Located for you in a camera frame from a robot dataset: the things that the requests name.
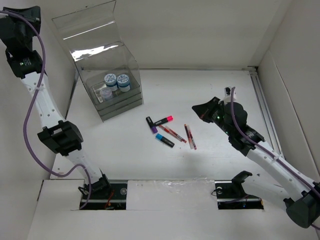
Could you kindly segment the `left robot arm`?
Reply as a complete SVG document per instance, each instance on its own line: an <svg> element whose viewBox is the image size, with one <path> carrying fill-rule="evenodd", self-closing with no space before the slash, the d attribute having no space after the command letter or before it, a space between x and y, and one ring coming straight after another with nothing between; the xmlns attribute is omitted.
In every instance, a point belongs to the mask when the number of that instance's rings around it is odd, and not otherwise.
<svg viewBox="0 0 320 240"><path fill-rule="evenodd" d="M83 194L107 198L112 192L107 176L86 157L80 130L63 117L52 96L45 70L46 52L42 39L38 40L42 53L33 49L33 37L40 38L41 8L4 7L1 14L4 17L0 19L0 39L6 46L6 60L32 97L23 123L23 138L29 153L43 169L47 169L36 157L27 136L31 111L36 108L42 128L37 134L39 140L54 154L65 157L75 168L82 169L85 185L79 190Z"/></svg>

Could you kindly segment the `clear plastic organizer box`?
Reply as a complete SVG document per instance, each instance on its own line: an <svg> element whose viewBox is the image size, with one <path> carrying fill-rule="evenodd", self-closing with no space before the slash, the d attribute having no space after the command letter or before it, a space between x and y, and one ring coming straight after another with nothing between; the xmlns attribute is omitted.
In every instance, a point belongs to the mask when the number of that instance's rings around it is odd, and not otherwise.
<svg viewBox="0 0 320 240"><path fill-rule="evenodd" d="M106 121L143 104L140 69L137 60L123 42L114 17L116 1L53 18L59 35L68 47L93 106ZM113 91L113 98L103 101L100 90L107 88L104 77L126 74L130 90Z"/></svg>

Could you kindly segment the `blue jar back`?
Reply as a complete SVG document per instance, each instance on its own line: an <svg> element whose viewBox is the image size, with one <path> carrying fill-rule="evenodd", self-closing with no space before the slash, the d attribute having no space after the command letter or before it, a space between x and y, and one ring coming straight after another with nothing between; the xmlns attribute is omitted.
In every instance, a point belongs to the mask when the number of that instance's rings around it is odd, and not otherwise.
<svg viewBox="0 0 320 240"><path fill-rule="evenodd" d="M108 73L104 76L104 82L105 85L110 88L112 92L115 92L118 90L118 82L117 82L117 76L113 73Z"/></svg>

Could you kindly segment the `pink cap highlighter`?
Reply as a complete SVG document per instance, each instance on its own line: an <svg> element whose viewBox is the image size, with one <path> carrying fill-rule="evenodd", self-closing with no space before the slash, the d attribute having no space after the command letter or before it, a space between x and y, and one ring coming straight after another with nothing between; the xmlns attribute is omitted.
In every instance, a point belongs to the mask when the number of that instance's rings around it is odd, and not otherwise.
<svg viewBox="0 0 320 240"><path fill-rule="evenodd" d="M157 126L163 125L165 123L171 122L173 120L174 120L173 116L170 115L170 116L167 116L165 118L162 118L161 120L158 120L158 121L154 122L154 125L157 127Z"/></svg>

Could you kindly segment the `purple cap highlighter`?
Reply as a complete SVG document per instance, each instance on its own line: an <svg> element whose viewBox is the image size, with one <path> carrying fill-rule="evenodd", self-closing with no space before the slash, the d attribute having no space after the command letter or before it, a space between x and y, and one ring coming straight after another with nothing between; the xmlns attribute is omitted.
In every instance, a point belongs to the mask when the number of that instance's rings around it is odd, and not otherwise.
<svg viewBox="0 0 320 240"><path fill-rule="evenodd" d="M145 118L146 122L150 128L150 130L152 131L153 134L156 134L158 132L157 127L155 126L154 122L152 121L151 117L148 116Z"/></svg>

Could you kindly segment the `blue cap highlighter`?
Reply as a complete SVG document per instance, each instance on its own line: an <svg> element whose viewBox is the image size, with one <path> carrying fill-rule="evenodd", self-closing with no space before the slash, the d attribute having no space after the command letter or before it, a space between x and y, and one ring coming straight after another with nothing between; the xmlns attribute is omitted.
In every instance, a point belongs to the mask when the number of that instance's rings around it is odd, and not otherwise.
<svg viewBox="0 0 320 240"><path fill-rule="evenodd" d="M170 141L169 139L167 139L159 133L155 136L155 138L170 148L173 148L175 146L175 144L172 141Z"/></svg>

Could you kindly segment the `blue jar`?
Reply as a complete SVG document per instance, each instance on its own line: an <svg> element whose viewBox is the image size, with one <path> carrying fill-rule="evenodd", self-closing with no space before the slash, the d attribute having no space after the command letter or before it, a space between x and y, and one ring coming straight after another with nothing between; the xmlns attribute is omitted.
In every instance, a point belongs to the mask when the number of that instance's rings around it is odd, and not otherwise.
<svg viewBox="0 0 320 240"><path fill-rule="evenodd" d="M118 90L118 82L117 82L117 76L113 73L108 73L104 76L104 82L105 85L110 88L112 92L115 92Z"/></svg>
<svg viewBox="0 0 320 240"><path fill-rule="evenodd" d="M116 80L121 92L128 92L131 89L130 77L127 74L120 74Z"/></svg>

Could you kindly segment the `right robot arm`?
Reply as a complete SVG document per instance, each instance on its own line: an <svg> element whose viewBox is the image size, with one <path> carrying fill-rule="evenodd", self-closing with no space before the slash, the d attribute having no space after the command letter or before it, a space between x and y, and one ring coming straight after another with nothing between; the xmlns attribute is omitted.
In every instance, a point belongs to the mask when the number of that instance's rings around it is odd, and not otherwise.
<svg viewBox="0 0 320 240"><path fill-rule="evenodd" d="M271 175L289 196L283 200L285 211L298 226L310 227L320 216L320 184L299 173L276 156L256 130L247 124L248 113L239 103L223 103L214 97L192 110L206 123L216 124L228 135L230 144Z"/></svg>

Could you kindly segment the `blue jar front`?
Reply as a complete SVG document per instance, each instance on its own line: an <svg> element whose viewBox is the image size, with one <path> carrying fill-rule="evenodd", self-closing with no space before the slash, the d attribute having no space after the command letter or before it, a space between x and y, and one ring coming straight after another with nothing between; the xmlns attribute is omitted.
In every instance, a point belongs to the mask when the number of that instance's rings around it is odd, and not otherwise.
<svg viewBox="0 0 320 240"><path fill-rule="evenodd" d="M127 74L120 74L116 80L121 92L128 92L131 89L130 77Z"/></svg>

